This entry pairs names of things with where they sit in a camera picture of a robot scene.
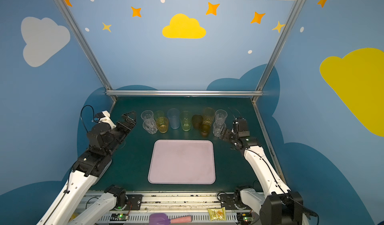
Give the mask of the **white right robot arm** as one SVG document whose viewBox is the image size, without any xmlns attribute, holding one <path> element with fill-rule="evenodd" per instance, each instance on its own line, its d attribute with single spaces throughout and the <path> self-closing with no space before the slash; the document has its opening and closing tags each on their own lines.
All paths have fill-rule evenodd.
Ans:
<svg viewBox="0 0 384 225">
<path fill-rule="evenodd" d="M 249 132 L 234 133 L 222 129 L 220 139 L 234 145 L 251 165 L 263 189 L 260 195 L 255 189 L 240 189 L 241 203 L 250 207 L 259 215 L 262 225 L 301 225 L 304 216 L 320 216 L 304 206 L 304 200 L 298 192 L 292 191 L 277 174 L 266 157 L 258 140 L 250 137 Z"/>
</svg>

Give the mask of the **amber dimpled glass front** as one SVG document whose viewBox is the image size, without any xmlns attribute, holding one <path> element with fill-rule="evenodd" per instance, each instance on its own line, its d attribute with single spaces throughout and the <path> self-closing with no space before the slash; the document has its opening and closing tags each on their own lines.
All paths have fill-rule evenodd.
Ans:
<svg viewBox="0 0 384 225">
<path fill-rule="evenodd" d="M 208 137 L 209 133 L 210 133 L 210 130 L 211 130 L 211 126 L 206 125 L 206 124 L 202 124 L 200 126 L 201 136 L 204 137 L 204 138 Z"/>
</svg>

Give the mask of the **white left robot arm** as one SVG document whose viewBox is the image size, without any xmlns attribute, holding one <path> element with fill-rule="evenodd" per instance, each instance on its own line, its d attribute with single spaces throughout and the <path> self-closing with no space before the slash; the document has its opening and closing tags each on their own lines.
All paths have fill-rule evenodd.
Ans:
<svg viewBox="0 0 384 225">
<path fill-rule="evenodd" d="M 135 111 L 123 114 L 117 123 L 107 111 L 96 114 L 96 118 L 97 124 L 87 132 L 88 148 L 71 167 L 64 187 L 38 221 L 39 225 L 93 225 L 106 212 L 127 204 L 125 189 L 109 186 L 96 204 L 71 219 L 86 192 L 105 174 L 113 154 L 137 124 Z"/>
</svg>

